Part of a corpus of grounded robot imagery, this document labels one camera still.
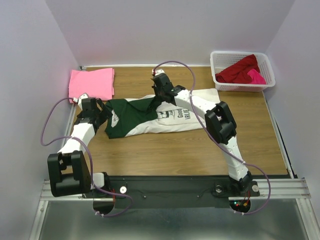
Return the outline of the white and green t-shirt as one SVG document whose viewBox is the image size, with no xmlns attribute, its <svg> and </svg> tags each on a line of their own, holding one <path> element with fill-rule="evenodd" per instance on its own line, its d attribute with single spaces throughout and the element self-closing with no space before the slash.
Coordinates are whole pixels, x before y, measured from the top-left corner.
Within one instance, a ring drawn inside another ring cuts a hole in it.
<svg viewBox="0 0 320 240">
<path fill-rule="evenodd" d="M 121 98 L 107 101 L 106 107 L 112 113 L 105 129 L 108 138 L 185 132 L 201 128 L 193 112 L 173 104 L 162 102 L 156 109 L 149 110 L 154 97 L 151 94 L 140 99 Z"/>
</svg>

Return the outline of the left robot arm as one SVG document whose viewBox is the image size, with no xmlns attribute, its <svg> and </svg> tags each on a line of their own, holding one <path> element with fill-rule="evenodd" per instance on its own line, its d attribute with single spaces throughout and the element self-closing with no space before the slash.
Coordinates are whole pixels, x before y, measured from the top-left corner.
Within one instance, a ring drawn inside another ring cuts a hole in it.
<svg viewBox="0 0 320 240">
<path fill-rule="evenodd" d="M 103 179 L 93 185 L 93 167 L 88 167 L 85 153 L 88 144 L 95 137 L 100 126 L 111 116 L 112 112 L 100 98 L 90 97 L 86 93 L 72 99 L 81 112 L 77 115 L 70 136 L 64 146 L 47 158 L 51 193 L 54 197 L 87 194 L 92 189 L 100 197 L 111 193 L 111 184 Z"/>
</svg>

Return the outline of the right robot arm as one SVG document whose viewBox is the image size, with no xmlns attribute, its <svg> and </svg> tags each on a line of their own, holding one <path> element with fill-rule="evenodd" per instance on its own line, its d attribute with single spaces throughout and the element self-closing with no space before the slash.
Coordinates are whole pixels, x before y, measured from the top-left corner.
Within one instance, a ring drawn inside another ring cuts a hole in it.
<svg viewBox="0 0 320 240">
<path fill-rule="evenodd" d="M 252 189 L 253 176 L 243 160 L 237 142 L 237 124 L 227 103 L 215 103 L 196 96 L 181 85 L 174 86 L 164 71 L 152 75 L 157 100 L 194 113 L 209 138 L 221 149 L 227 164 L 230 189 L 242 195 Z"/>
</svg>

